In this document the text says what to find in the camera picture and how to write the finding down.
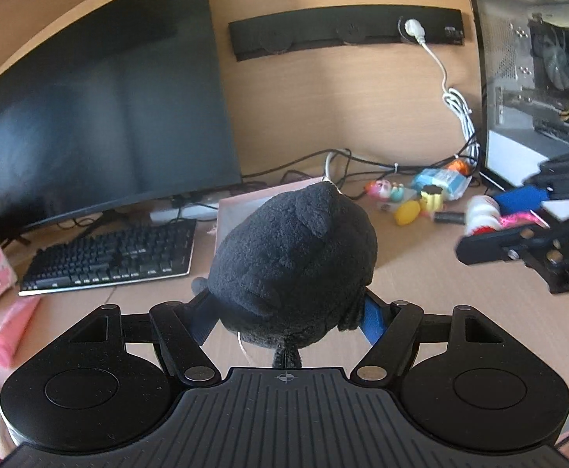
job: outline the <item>black cable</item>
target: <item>black cable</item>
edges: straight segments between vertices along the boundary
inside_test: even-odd
[[[91,225],[92,223],[95,222],[93,218],[83,218],[82,220],[76,220],[75,218],[72,218],[72,220],[74,221],[74,226],[76,227],[87,227],[88,225]]]
[[[285,184],[286,183],[285,179],[290,174],[296,174],[298,176],[301,176],[304,179],[311,179],[312,178],[312,176],[306,174],[305,172],[301,172],[301,171],[298,171],[295,169],[289,169],[282,175],[282,178],[280,178],[280,182],[278,182],[278,184]]]
[[[308,160],[309,158],[319,156],[320,154],[326,154],[328,152],[334,152],[334,153],[339,154],[341,156],[344,156],[346,158],[349,157],[349,155],[345,151],[342,151],[341,149],[332,149],[332,148],[322,149],[321,151],[312,152],[311,154],[307,154],[306,156],[302,156],[301,158],[290,161],[289,163],[285,163],[284,165],[280,165],[278,167],[272,167],[271,169],[267,169],[267,170],[264,170],[261,172],[255,172],[252,174],[245,174],[242,176],[242,178],[243,179],[249,179],[249,178],[257,178],[259,176],[265,176],[267,174],[271,174],[272,172],[277,172],[279,170],[286,169],[287,167],[291,167],[292,165],[295,165],[296,163],[300,163],[301,161]],[[366,163],[368,165],[377,165],[378,167],[391,167],[389,165],[387,166],[385,163],[381,163],[378,161],[365,160],[363,158],[358,158],[356,156],[352,156],[351,159],[354,161],[357,161],[359,163]]]
[[[215,206],[210,206],[209,204],[203,204],[203,203],[201,203],[201,202],[192,202],[191,204],[194,205],[194,206],[208,207],[209,209],[214,209],[215,211],[218,210],[218,208],[215,207]]]
[[[352,162],[352,150],[349,148],[346,148],[346,150],[349,152],[349,156],[347,157],[347,163],[345,164],[345,171],[343,172],[343,177],[340,179],[340,181],[336,183],[336,186],[338,188],[342,188],[343,185],[345,185],[346,181],[345,178],[347,178],[347,172],[349,171],[349,164],[351,164]]]
[[[63,230],[70,230],[70,229],[73,229],[73,228],[76,226],[76,222],[73,221],[72,225],[70,225],[69,227],[64,227],[63,225],[61,225],[61,223],[57,223],[57,226],[58,226],[60,229],[63,229]]]
[[[385,173],[383,173],[379,178],[376,179],[376,181],[380,181],[381,179],[384,179],[386,176],[388,176],[389,174],[391,174],[390,171],[387,171]],[[345,195],[345,197],[351,199],[351,200],[360,200],[362,199],[365,195],[367,194],[366,190],[363,190],[361,193],[359,193],[358,195],[355,196],[351,196],[351,195]]]
[[[369,174],[373,174],[374,176],[377,176],[378,174],[383,174],[386,171],[384,170],[377,170],[377,171],[364,171],[364,172],[352,172],[351,174],[346,174],[344,175],[340,181],[343,181],[343,179],[347,180],[348,178],[351,178],[353,176],[365,176],[365,175],[369,175]]]

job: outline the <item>round pad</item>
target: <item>round pad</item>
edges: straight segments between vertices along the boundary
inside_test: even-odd
[[[55,405],[84,410],[108,401],[118,390],[118,381],[102,369],[80,367],[52,377],[46,384],[46,397]]]
[[[527,393],[527,387],[519,377],[491,367],[464,371],[454,380],[454,389],[463,401],[486,410],[514,406]]]

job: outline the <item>black keyboard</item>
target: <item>black keyboard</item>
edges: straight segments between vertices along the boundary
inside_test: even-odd
[[[21,296],[189,274],[195,220],[136,226],[39,250]]]

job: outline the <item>keyboard key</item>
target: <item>keyboard key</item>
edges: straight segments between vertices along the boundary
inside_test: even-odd
[[[72,285],[70,276],[57,276],[56,278],[45,278],[35,280],[38,289],[51,289],[69,287]]]
[[[105,271],[109,268],[109,262],[96,262],[90,264],[90,271]]]
[[[147,262],[139,266],[140,273],[146,276],[156,275],[160,270],[161,267],[157,262]]]

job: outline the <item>crosshair symbol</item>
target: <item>crosshair symbol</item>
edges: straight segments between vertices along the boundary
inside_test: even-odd
[[[288,384],[291,380],[293,380],[293,378],[297,378],[297,377],[293,376],[291,373],[282,373],[282,374],[279,374],[276,378],[278,380],[280,380],[281,382]]]

